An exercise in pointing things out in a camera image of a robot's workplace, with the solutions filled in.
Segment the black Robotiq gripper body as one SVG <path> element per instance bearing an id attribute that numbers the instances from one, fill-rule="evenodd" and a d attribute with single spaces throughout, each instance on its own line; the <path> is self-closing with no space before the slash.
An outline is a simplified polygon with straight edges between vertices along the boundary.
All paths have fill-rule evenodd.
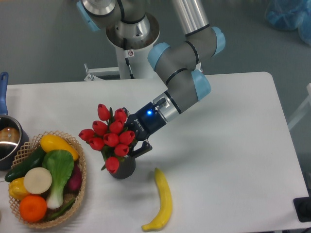
<path id="1" fill-rule="evenodd" d="M 166 124 L 166 121 L 158 112 L 156 106 L 150 102 L 136 113 L 130 114 L 125 127 L 135 133 L 135 139 L 137 141 L 143 141 Z"/>

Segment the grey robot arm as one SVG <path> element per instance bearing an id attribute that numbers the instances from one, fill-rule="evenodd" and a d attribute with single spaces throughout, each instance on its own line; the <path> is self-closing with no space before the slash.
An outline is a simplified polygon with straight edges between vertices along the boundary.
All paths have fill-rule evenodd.
<path id="1" fill-rule="evenodd" d="M 117 67 L 88 70 L 88 75 L 119 75 L 121 79 L 144 79 L 158 76 L 167 90 L 136 113 L 130 115 L 128 129 L 142 142 L 131 149 L 131 157 L 150 151 L 150 135 L 199 102 L 211 91 L 199 64 L 221 52 L 225 37 L 211 27 L 199 0 L 175 0 L 174 9 L 186 40 L 172 48 L 157 43 L 159 24 L 146 11 L 143 0 L 80 0 L 77 8 L 93 31 L 105 29 L 115 47 Z"/>

